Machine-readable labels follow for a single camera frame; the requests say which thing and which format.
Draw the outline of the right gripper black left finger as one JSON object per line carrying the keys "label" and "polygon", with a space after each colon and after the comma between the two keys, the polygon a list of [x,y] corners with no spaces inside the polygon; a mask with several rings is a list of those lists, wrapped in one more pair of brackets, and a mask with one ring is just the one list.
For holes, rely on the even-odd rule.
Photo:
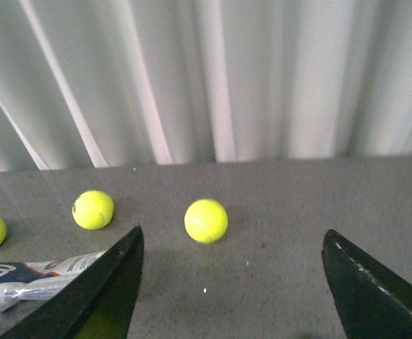
{"label": "right gripper black left finger", "polygon": [[142,280],[140,226],[2,338],[126,338]]}

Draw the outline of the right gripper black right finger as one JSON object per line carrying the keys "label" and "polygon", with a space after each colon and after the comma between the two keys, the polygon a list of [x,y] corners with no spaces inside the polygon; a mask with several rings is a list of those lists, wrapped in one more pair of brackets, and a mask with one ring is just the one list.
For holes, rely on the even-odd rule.
{"label": "right gripper black right finger", "polygon": [[347,338],[412,338],[412,284],[333,229],[322,262]]}

